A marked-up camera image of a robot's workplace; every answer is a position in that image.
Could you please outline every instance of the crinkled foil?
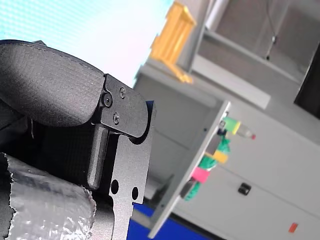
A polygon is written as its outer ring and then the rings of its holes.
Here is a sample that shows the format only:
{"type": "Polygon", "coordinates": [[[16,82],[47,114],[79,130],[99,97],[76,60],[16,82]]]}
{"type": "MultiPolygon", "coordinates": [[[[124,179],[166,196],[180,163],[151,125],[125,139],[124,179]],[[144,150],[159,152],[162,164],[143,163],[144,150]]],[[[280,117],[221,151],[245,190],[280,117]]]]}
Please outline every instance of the crinkled foil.
{"type": "Polygon", "coordinates": [[[6,156],[15,213],[6,240],[86,240],[96,203],[85,188],[6,156]]]}

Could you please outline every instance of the black cushioned pad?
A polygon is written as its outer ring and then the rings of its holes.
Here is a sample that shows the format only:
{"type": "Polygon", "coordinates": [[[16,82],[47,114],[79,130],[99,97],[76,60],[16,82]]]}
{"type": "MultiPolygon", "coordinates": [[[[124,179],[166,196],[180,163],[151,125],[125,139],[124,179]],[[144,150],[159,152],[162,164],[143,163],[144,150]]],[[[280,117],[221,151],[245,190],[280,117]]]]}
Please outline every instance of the black cushioned pad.
{"type": "Polygon", "coordinates": [[[87,122],[103,83],[102,71],[74,56],[37,43],[0,40],[0,99],[41,124],[87,122]]]}

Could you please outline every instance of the black lock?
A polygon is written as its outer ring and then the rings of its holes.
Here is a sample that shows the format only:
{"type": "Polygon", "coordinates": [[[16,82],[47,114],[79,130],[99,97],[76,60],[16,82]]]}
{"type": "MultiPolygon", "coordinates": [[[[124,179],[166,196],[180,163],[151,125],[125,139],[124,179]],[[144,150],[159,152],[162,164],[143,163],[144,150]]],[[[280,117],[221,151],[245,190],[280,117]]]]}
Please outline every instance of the black lock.
{"type": "Polygon", "coordinates": [[[250,190],[251,190],[251,186],[243,182],[239,187],[238,192],[247,196],[250,190]]]}

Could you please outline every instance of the cabinet door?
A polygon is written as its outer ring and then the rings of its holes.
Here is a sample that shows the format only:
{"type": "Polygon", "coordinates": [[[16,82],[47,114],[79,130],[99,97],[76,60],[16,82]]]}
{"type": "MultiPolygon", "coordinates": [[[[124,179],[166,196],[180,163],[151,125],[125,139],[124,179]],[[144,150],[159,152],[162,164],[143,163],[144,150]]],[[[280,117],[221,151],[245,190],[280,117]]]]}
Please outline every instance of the cabinet door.
{"type": "Polygon", "coordinates": [[[251,182],[247,196],[238,192],[243,179],[216,167],[198,195],[181,200],[174,213],[228,240],[315,240],[320,220],[251,182]],[[292,223],[298,227],[289,233],[292,223]]]}

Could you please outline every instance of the black monitor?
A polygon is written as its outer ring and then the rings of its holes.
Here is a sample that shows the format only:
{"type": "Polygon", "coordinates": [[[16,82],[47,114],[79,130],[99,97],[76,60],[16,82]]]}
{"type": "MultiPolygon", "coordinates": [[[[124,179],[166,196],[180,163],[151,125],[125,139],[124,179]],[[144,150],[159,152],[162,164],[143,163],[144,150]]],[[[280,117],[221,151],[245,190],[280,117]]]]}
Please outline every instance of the black monitor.
{"type": "Polygon", "coordinates": [[[320,119],[320,44],[294,103],[320,119]]]}

